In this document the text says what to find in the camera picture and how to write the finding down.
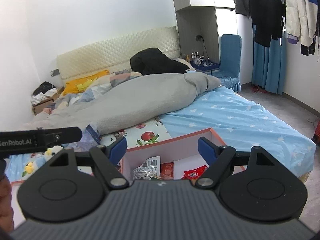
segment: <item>blue curtain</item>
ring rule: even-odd
[[[271,39],[270,48],[253,42],[252,84],[282,95],[287,63],[285,38]]]

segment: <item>blue chair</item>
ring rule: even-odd
[[[231,88],[234,92],[240,92],[240,57],[241,37],[234,34],[223,34],[221,37],[220,70],[213,72],[221,80],[221,84]]]

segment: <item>open gift box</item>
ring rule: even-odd
[[[171,138],[158,143],[130,148],[121,160],[121,173],[132,183],[132,172],[135,168],[151,157],[160,156],[161,163],[174,162],[173,177],[181,179],[184,171],[192,170],[208,164],[198,152],[198,139],[205,137],[217,146],[225,145],[213,128]],[[235,167],[235,172],[244,170]]]

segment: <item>light blue sheet with white stars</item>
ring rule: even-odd
[[[212,127],[229,146],[261,146],[296,176],[313,168],[316,145],[260,104],[219,87],[179,111],[160,116],[172,137]]]

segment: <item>chair backrest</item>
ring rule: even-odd
[[[223,34],[221,36],[220,69],[229,71],[236,77],[240,73],[241,44],[239,35]]]

